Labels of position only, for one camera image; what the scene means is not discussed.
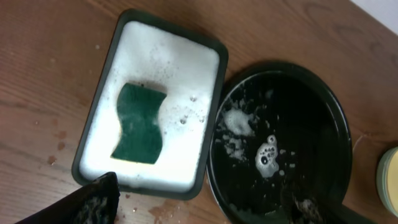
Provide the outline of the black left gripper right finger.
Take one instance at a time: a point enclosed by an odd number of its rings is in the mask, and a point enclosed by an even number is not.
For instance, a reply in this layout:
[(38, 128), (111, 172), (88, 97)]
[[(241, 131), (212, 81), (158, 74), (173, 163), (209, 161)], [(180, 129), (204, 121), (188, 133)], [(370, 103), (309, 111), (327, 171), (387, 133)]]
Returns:
[(373, 224), (340, 202), (312, 194), (296, 183), (284, 183), (280, 203), (289, 223), (312, 224)]

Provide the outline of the green yellow sponge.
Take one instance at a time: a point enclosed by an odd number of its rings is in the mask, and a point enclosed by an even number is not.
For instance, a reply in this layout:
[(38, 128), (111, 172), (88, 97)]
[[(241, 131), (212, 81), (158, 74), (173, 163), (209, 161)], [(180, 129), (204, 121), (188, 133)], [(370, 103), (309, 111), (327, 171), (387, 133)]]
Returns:
[(121, 88), (116, 105), (121, 136), (112, 158), (155, 164), (162, 150), (158, 114), (166, 96), (131, 83)]

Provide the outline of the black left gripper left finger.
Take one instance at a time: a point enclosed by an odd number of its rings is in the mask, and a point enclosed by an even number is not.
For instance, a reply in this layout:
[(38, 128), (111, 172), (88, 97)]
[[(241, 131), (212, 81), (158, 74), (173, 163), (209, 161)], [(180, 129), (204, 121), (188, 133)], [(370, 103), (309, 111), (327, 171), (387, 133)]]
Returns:
[(116, 219), (119, 197), (117, 175), (114, 172), (107, 172), (92, 183), (17, 224), (111, 224)]

